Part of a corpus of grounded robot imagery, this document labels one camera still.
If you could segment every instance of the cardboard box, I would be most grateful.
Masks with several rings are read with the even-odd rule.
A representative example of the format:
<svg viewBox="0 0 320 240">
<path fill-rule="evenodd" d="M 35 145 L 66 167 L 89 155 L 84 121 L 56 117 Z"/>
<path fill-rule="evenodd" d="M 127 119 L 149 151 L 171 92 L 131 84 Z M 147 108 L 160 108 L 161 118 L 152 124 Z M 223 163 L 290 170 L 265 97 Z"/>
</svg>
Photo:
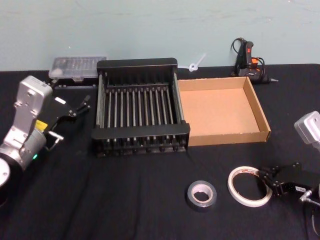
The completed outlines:
<svg viewBox="0 0 320 240">
<path fill-rule="evenodd" d="M 270 127 L 247 77 L 179 80 L 189 146 L 265 142 Z"/>
</svg>

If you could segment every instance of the black tablecloth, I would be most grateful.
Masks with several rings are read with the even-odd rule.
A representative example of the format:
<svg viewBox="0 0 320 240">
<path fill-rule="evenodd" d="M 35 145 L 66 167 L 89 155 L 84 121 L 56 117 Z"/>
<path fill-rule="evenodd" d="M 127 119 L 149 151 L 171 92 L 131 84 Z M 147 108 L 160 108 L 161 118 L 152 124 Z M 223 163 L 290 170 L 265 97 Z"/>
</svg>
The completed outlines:
<svg viewBox="0 0 320 240">
<path fill-rule="evenodd" d="M 231 70 L 181 70 L 178 78 L 228 77 Z M 270 65 L 267 72 L 279 82 L 254 90 L 271 127 L 269 140 L 190 147 L 188 153 L 96 158 L 90 135 L 97 90 L 55 91 L 74 107 L 90 94 L 92 110 L 75 124 L 61 125 L 57 132 L 65 140 L 50 153 L 42 151 L 24 173 L 14 200 L 0 208 L 1 239 L 306 239 L 299 195 L 273 196 L 266 205 L 250 208 L 227 188 L 229 173 L 239 166 L 298 161 L 320 174 L 320 154 L 294 129 L 296 120 L 320 108 L 320 65 Z M 47 71 L 0 72 L 0 139 L 13 122 L 18 83 L 28 75 L 48 79 Z M 217 202 L 207 213 L 186 203 L 186 190 L 196 180 L 216 188 Z M 235 184 L 247 197 L 263 194 L 253 176 L 239 176 Z M 307 231 L 316 239 L 310 215 L 307 209 Z M 320 217 L 315 221 L 320 230 Z"/>
</svg>

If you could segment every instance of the white zip tie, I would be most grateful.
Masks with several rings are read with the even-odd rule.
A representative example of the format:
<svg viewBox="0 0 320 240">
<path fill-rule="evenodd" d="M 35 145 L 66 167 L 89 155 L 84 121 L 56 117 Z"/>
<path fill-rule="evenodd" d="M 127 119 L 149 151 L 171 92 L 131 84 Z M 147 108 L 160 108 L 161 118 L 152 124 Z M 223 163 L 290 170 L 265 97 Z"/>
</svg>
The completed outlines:
<svg viewBox="0 0 320 240">
<path fill-rule="evenodd" d="M 197 71 L 199 64 L 202 62 L 202 60 L 206 57 L 206 53 L 202 55 L 202 57 L 199 59 L 197 63 L 191 63 L 189 66 L 182 66 L 178 65 L 179 69 L 189 69 L 190 72 Z"/>
</svg>

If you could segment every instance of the wall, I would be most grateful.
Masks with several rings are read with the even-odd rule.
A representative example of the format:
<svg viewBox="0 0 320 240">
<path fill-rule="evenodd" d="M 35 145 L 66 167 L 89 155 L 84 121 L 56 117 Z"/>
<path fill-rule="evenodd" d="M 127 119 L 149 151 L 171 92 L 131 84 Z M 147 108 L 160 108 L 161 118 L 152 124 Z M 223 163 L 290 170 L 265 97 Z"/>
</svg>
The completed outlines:
<svg viewBox="0 0 320 240">
<path fill-rule="evenodd" d="M 230 66 L 236 37 L 266 64 L 320 63 L 319 0 L 0 0 L 0 71 L 54 57 L 175 57 Z"/>
</svg>

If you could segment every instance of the white tape roll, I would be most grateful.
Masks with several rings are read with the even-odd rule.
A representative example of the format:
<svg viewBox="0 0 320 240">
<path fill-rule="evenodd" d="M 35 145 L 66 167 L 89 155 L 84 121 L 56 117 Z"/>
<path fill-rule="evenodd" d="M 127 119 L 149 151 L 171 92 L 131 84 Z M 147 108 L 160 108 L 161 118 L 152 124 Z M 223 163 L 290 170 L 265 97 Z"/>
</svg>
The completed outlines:
<svg viewBox="0 0 320 240">
<path fill-rule="evenodd" d="M 232 195 L 232 197 L 235 200 L 237 200 L 239 203 L 241 203 L 242 205 L 245 205 L 245 206 L 251 207 L 251 208 L 261 207 L 261 206 L 265 205 L 272 196 L 272 190 L 267 185 L 265 185 L 266 195 L 264 198 L 262 198 L 260 200 L 250 200 L 250 199 L 244 198 L 236 191 L 236 189 L 234 187 L 233 180 L 234 180 L 234 177 L 238 174 L 252 174 L 252 175 L 259 177 L 258 169 L 251 167 L 251 166 L 240 166 L 240 167 L 237 167 L 236 169 L 234 169 L 229 174 L 229 178 L 228 178 L 228 189 L 229 189 L 229 192 Z"/>
</svg>

